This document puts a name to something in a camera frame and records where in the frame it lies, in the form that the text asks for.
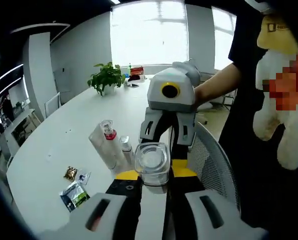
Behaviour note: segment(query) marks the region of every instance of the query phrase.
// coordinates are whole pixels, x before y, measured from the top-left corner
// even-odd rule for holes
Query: chair back
[[[54,97],[45,103],[45,116],[48,118],[52,113],[54,113],[61,106],[60,93],[58,92]]]
[[[197,173],[206,189],[216,190],[240,209],[236,181],[227,155],[199,122],[195,124],[195,139],[188,154],[188,167]]]

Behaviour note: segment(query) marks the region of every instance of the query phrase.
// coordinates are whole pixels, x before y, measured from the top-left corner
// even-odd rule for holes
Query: white robot head
[[[265,1],[262,0],[245,0],[251,7],[258,10],[264,15],[271,14],[274,10],[267,4]]]
[[[190,113],[195,102],[193,86],[200,83],[200,73],[189,62],[174,62],[150,81],[148,102],[151,109]]]

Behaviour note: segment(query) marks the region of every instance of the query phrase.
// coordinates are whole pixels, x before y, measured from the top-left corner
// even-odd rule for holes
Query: small packet
[[[74,181],[64,191],[60,192],[60,197],[69,212],[72,212],[90,198],[87,192],[77,181]]]
[[[79,169],[75,176],[75,181],[86,185],[88,183],[91,172],[85,169]]]
[[[64,175],[64,178],[73,182],[78,170],[74,167],[68,166],[68,169]]]

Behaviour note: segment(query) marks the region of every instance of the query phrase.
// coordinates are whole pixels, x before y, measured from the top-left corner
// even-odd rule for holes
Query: bottle
[[[125,166],[125,158],[122,153],[121,145],[119,138],[117,136],[117,132],[112,128],[113,121],[111,120],[104,120],[100,123],[101,128],[104,133],[104,137],[107,140],[108,148],[113,155],[113,158],[116,160],[117,163],[117,171],[121,171]]]
[[[126,159],[127,167],[130,169],[134,168],[134,153],[132,150],[132,146],[129,142],[129,136],[121,136],[120,144],[122,148],[123,155]]]
[[[115,171],[115,168],[117,166],[117,159],[112,156],[110,146],[108,145],[108,141],[103,135],[100,124],[98,124],[94,131],[91,133],[91,135],[89,136],[89,140],[95,150],[98,152],[105,165],[108,167],[108,169],[110,169],[111,171]]]

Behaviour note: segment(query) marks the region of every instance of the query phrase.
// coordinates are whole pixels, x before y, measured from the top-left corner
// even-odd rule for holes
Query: person's arm
[[[198,107],[209,100],[237,89],[240,80],[240,70],[234,64],[226,66],[222,71],[194,89],[195,106]]]

